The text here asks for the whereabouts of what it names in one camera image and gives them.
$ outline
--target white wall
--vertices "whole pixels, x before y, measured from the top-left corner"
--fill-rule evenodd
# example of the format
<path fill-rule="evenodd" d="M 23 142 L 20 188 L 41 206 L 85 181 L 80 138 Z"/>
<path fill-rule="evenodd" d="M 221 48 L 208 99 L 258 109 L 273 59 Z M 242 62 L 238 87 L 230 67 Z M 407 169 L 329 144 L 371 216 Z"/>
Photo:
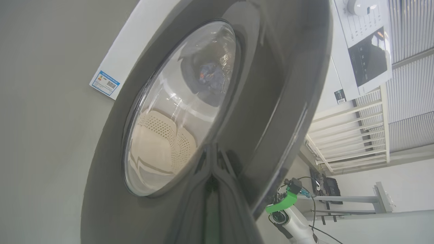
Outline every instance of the white wall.
<path fill-rule="evenodd" d="M 394 212 L 433 210 L 434 159 L 407 163 L 369 171 L 333 176 L 342 196 L 373 196 L 375 182 L 381 181 L 395 202 Z M 331 204 L 331 209 L 369 210 L 372 204 Z"/>
<path fill-rule="evenodd" d="M 434 211 L 412 212 L 390 218 L 321 221 L 315 227 L 338 239 L 343 244 L 408 244 L 434 243 Z M 315 231 L 319 239 L 330 244 L 337 242 Z"/>
<path fill-rule="evenodd" d="M 0 1 L 0 243 L 80 243 L 113 105 L 88 83 L 137 1 Z"/>

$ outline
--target front-load washing machine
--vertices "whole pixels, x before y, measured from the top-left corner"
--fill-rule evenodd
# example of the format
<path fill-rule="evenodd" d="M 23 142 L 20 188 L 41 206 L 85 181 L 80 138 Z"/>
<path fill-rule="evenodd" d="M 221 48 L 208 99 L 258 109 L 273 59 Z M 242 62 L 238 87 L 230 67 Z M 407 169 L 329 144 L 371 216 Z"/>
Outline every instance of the front-load washing machine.
<path fill-rule="evenodd" d="M 323 0 L 181 0 L 125 81 L 95 150 L 81 241 L 261 243 L 331 46 Z"/>

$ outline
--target washing machine door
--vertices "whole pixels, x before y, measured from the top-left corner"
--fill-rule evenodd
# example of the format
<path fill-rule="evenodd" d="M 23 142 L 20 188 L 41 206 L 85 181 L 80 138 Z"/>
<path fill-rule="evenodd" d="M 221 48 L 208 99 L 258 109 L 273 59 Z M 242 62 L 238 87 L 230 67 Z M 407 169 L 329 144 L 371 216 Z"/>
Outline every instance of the washing machine door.
<path fill-rule="evenodd" d="M 181 0 L 110 112 L 81 241 L 261 243 L 329 63 L 329 2 Z"/>

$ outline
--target cable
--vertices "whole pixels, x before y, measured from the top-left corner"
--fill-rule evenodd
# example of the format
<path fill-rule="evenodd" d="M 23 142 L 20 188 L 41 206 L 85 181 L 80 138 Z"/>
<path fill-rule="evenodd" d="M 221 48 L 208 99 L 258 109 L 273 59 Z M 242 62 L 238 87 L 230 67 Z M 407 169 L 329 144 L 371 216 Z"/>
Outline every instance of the cable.
<path fill-rule="evenodd" d="M 303 177 L 298 178 L 297 180 L 300 180 L 300 179 L 303 179 L 303 178 L 311 178 L 312 180 L 316 181 L 315 178 L 312 178 L 312 177 L 309 177 L 309 176 L 303 176 Z"/>
<path fill-rule="evenodd" d="M 315 204 L 315 200 L 313 199 L 314 197 L 312 197 L 312 201 L 313 201 L 313 223 L 312 223 L 312 232 L 313 229 L 315 228 L 315 218 L 316 218 L 316 204 Z"/>
<path fill-rule="evenodd" d="M 320 232 L 322 232 L 322 233 L 328 235 L 329 237 L 333 238 L 335 241 L 339 242 L 340 244 L 343 244 L 342 242 L 338 241 L 338 239 L 336 239 L 336 238 L 334 238 L 333 236 L 331 236 L 331 235 L 329 235 L 329 234 L 323 232 L 322 230 L 317 229 L 317 228 L 313 227 L 312 225 L 309 225 L 309 226 L 312 227 L 312 228 L 314 228 L 314 229 L 316 229 L 317 231 L 320 231 Z"/>
<path fill-rule="evenodd" d="M 280 187 L 279 187 L 279 189 L 277 189 L 277 193 L 280 191 L 280 189 L 282 188 L 282 187 L 284 187 L 284 186 L 286 186 L 286 185 L 281 185 Z"/>
<path fill-rule="evenodd" d="M 313 223 L 312 223 L 312 226 L 315 226 L 316 204 L 315 204 L 315 200 L 313 198 L 316 197 L 316 196 L 312 196 L 311 195 L 310 197 L 312 198 L 312 201 L 313 201 Z"/>

